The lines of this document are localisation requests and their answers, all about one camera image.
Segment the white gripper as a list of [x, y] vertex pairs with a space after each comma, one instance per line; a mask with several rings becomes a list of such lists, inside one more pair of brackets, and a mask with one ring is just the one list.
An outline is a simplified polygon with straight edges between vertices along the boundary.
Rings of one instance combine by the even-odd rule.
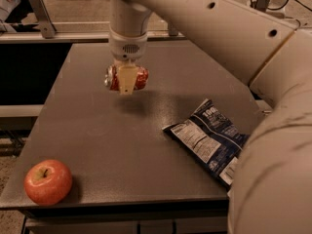
[[[147, 34], [136, 37], [124, 36], [113, 30], [109, 32], [109, 48], [112, 56], [119, 61], [136, 61], [146, 50]], [[138, 68], [134, 64], [117, 67], [117, 79], [121, 95], [131, 95], [137, 80]]]

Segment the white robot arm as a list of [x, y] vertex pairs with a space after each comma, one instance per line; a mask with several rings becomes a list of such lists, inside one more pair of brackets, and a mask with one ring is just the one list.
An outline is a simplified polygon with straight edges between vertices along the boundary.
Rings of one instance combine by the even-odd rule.
[[229, 234], [312, 234], [312, 36], [233, 0], [127, 0], [155, 12], [272, 107], [241, 152]]

